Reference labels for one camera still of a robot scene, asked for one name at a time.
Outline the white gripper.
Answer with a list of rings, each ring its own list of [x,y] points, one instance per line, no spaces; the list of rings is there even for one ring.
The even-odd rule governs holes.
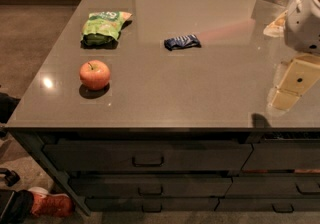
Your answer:
[[[311,53],[294,57],[276,72],[270,105],[287,111],[320,80],[320,0],[292,0],[288,10],[268,24],[263,34],[284,36],[288,47]]]

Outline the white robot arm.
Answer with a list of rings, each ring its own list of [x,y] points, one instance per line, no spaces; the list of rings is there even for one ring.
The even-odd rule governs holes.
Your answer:
[[[285,45],[297,52],[279,65],[269,93],[269,104],[287,111],[320,79],[320,0],[289,0],[263,33],[284,37]]]

